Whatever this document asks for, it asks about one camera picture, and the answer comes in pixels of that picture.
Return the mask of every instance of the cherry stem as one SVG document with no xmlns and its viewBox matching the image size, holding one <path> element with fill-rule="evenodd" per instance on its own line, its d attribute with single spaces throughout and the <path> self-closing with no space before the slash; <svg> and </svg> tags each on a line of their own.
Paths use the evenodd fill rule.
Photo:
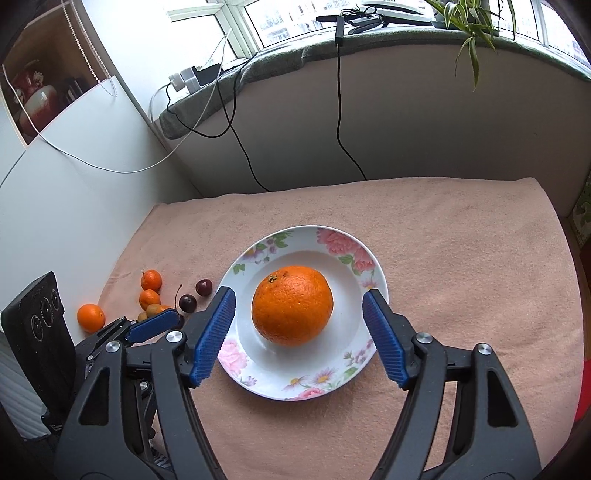
<svg viewBox="0 0 591 480">
<path fill-rule="evenodd" d="M 177 305 L 178 305 L 178 303 L 177 303 L 178 292 L 181 290 L 181 287 L 182 287 L 182 286 L 183 286 L 183 284 L 181 283 L 181 284 L 178 286 L 178 290 L 177 290 L 176 294 L 174 295 L 174 309 L 175 309 L 175 310 L 177 309 Z"/>
</svg>

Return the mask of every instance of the red object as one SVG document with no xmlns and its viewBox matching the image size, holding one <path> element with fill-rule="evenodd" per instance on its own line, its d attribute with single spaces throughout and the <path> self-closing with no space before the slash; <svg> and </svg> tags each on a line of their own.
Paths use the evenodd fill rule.
<svg viewBox="0 0 591 480">
<path fill-rule="evenodd" d="M 581 385 L 581 396 L 579 398 L 579 408 L 574 416 L 575 421 L 579 421 L 591 406 L 591 359 L 583 363 L 583 384 Z"/>
<path fill-rule="evenodd" d="M 43 130 L 60 113 L 57 91 L 51 85 L 43 85 L 43 74 L 35 69 L 37 61 L 27 63 L 14 77 L 12 85 L 24 105 L 25 110 L 39 131 Z M 29 137 L 37 136 L 31 122 L 21 112 L 18 123 Z"/>
</svg>

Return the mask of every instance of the window sill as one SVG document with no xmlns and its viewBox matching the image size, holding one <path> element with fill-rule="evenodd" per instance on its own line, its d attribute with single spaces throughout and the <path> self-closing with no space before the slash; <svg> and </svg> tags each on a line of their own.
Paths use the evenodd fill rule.
<svg viewBox="0 0 591 480">
<path fill-rule="evenodd" d="M 350 55 L 373 48 L 392 47 L 398 45 L 458 45 L 465 40 L 465 34 L 455 30 L 438 30 L 432 27 L 389 27 L 368 31 L 359 35 L 345 37 L 341 55 Z M 506 37 L 495 39 L 498 50 L 512 51 L 536 58 L 578 78 L 591 82 L 591 69 L 571 59 L 559 51 L 551 50 L 534 41 L 519 38 L 514 41 Z M 243 70 L 237 85 L 239 92 L 248 83 L 257 82 L 270 77 L 284 75 L 302 68 L 306 63 L 336 57 L 334 31 L 331 29 L 316 31 L 276 44 L 262 50 Z M 224 100 L 232 98 L 232 85 L 238 70 L 224 75 L 220 80 L 220 89 Z M 211 86 L 175 103 L 171 109 L 188 125 L 193 125 L 205 106 L 211 93 Z M 213 115 L 222 107 L 217 96 L 212 99 L 202 121 Z M 160 124 L 165 137 L 178 139 L 188 133 L 175 115 L 164 111 L 160 116 Z"/>
</svg>

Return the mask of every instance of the plate rim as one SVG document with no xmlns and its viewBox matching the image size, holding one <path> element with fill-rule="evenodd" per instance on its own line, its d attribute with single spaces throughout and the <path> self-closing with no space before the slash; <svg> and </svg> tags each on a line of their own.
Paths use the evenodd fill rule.
<svg viewBox="0 0 591 480">
<path fill-rule="evenodd" d="M 324 229 L 328 229 L 328 230 L 332 230 L 338 233 L 341 233 L 343 235 L 346 235 L 350 238 L 352 238 L 353 240 L 355 240 L 359 245 L 361 245 L 365 251 L 370 255 L 372 261 L 374 262 L 375 265 L 375 269 L 377 270 L 378 274 L 382 275 L 382 278 L 384 279 L 384 284 L 385 284 L 385 295 L 383 295 L 384 299 L 386 300 L 387 303 L 389 303 L 389 290 L 388 290 L 388 280 L 386 279 L 386 275 L 384 274 L 384 270 L 382 269 L 382 265 L 379 263 L 377 257 L 374 255 L 374 253 L 368 248 L 367 245 L 365 245 L 361 240 L 359 240 L 357 237 L 351 235 L 350 233 L 345 232 L 344 230 L 341 230 L 339 228 L 335 228 L 333 226 L 326 226 L 326 225 L 296 225 L 296 226 L 292 226 L 292 227 L 286 227 L 286 228 L 282 228 L 280 230 L 277 230 L 273 233 L 269 233 L 268 235 L 265 235 L 263 238 L 257 240 L 256 242 L 254 242 L 249 248 L 245 249 L 240 255 L 238 255 L 230 264 L 229 268 L 226 270 L 226 272 L 224 273 L 224 275 L 222 276 L 222 279 L 220 280 L 219 285 L 217 286 L 216 292 L 224 287 L 225 285 L 223 285 L 223 280 L 224 278 L 226 278 L 227 275 L 229 275 L 230 273 L 232 273 L 233 270 L 233 266 L 236 264 L 236 262 L 238 262 L 238 260 L 240 260 L 249 250 L 251 250 L 252 248 L 255 248 L 256 245 L 258 245 L 259 243 L 261 243 L 264 239 L 269 238 L 273 235 L 277 235 L 278 233 L 283 233 L 286 231 L 293 231 L 296 229 L 304 229 L 304 228 L 324 228 Z M 269 400 L 275 400 L 275 401 L 304 401 L 304 400 L 312 400 L 314 398 L 320 398 L 323 397 L 325 395 L 328 395 L 331 392 L 334 392 L 335 390 L 338 390 L 340 387 L 344 386 L 345 384 L 347 384 L 348 382 L 350 382 L 351 380 L 353 380 L 357 375 L 359 375 L 359 373 L 368 366 L 369 362 L 371 361 L 371 359 L 373 358 L 373 356 L 376 354 L 377 349 L 375 349 L 371 356 L 367 359 L 365 365 L 362 368 L 359 368 L 357 371 L 355 371 L 346 381 L 344 381 L 341 385 L 339 385 L 337 388 L 330 390 L 328 392 L 324 392 L 323 394 L 320 395 L 315 395 L 313 397 L 309 397 L 309 398 L 298 398 L 298 399 L 292 399 L 292 398 L 276 398 L 276 397 L 270 397 L 268 395 L 265 395 L 263 393 L 257 392 L 255 390 L 253 390 L 251 387 L 243 384 L 240 382 L 240 380 L 236 377 L 234 377 L 232 374 L 230 374 L 230 372 L 228 372 L 226 370 L 226 368 L 223 366 L 223 364 L 218 360 L 218 363 L 220 364 L 220 366 L 222 367 L 222 369 L 224 370 L 224 372 L 232 379 L 234 380 L 238 385 L 240 385 L 242 388 L 254 393 L 255 395 L 258 395 L 260 397 L 263 398 L 267 398 Z"/>
</svg>

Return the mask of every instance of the large orange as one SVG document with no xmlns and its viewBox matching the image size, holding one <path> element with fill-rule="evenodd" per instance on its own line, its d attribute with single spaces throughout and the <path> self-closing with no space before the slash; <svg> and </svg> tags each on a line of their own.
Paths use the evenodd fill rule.
<svg viewBox="0 0 591 480">
<path fill-rule="evenodd" d="M 252 321 L 267 340 L 297 346 L 316 337 L 333 310 L 330 287 L 313 268 L 292 265 L 268 275 L 252 299 Z"/>
</svg>

